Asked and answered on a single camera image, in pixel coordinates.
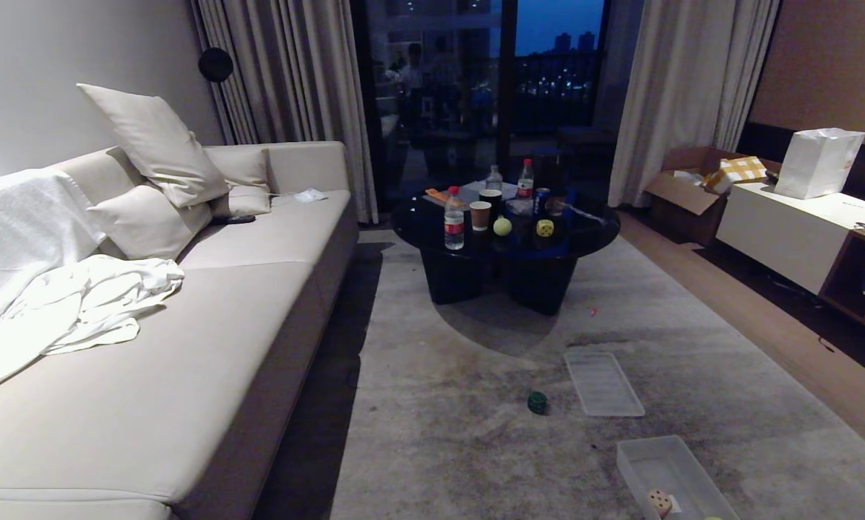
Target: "plastic bottle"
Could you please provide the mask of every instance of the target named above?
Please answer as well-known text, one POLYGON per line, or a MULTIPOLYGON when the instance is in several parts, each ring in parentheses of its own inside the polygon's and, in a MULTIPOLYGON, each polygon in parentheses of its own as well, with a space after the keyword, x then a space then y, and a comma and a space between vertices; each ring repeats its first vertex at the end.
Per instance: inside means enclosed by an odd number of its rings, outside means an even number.
POLYGON ((515 198, 532 198, 532 191, 535 188, 535 172, 532 171, 532 160, 529 158, 522 161, 522 175, 519 175, 518 187, 515 198))
POLYGON ((484 190, 502 191, 502 175, 499 175, 497 165, 491 165, 491 173, 487 175, 487 181, 484 181, 484 190))
POLYGON ((457 251, 465 247, 465 212, 458 200, 458 187, 448 188, 445 202, 445 247, 457 251))

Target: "table leg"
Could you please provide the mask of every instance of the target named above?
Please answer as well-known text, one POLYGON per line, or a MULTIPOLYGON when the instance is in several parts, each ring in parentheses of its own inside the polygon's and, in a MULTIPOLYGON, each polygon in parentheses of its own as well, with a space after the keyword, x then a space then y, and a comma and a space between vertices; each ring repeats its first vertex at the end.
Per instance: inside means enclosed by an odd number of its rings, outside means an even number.
POLYGON ((506 269, 509 297, 537 313, 554 316, 564 302, 576 266, 577 258, 510 261, 506 269))
POLYGON ((464 302, 483 292, 483 262, 430 251, 422 251, 422 256, 432 303, 464 302))

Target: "dice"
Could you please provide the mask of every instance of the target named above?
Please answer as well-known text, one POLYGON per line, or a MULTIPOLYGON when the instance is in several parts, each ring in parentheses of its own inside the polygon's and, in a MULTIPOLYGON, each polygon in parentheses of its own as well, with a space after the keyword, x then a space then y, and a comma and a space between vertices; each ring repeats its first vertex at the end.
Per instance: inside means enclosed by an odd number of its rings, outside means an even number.
POLYGON ((650 499, 650 505, 654 507, 654 511, 657 511, 657 516, 661 520, 666 518, 667 514, 670 514, 670 510, 673 509, 673 501, 670 501, 670 495, 661 490, 650 490, 647 497, 650 499))

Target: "brown cup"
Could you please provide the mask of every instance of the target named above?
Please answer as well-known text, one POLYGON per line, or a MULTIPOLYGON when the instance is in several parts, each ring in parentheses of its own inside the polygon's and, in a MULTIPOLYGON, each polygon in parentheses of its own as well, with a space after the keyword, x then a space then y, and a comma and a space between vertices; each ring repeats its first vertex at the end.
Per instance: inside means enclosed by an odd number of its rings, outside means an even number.
POLYGON ((499 214, 502 213, 502 191, 500 190, 481 190, 481 201, 491 204, 491 214, 489 215, 489 224, 491 226, 496 222, 499 214))
POLYGON ((473 201, 471 205, 471 227, 474 231, 486 231, 489 229, 489 215, 492 213, 493 204, 488 201, 473 201))

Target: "tennis ball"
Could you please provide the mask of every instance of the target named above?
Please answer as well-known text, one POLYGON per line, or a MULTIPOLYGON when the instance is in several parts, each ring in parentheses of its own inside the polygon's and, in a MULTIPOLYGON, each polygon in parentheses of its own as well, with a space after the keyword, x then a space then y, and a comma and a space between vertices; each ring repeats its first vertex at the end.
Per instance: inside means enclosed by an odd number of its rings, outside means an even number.
POLYGON ((493 233, 498 236, 505 237, 510 231, 512 231, 512 222, 506 217, 497 218, 496 222, 493 223, 493 233))
POLYGON ((550 237, 554 234, 554 222, 547 220, 547 218, 539 220, 538 224, 535 224, 535 233, 543 239, 550 237))

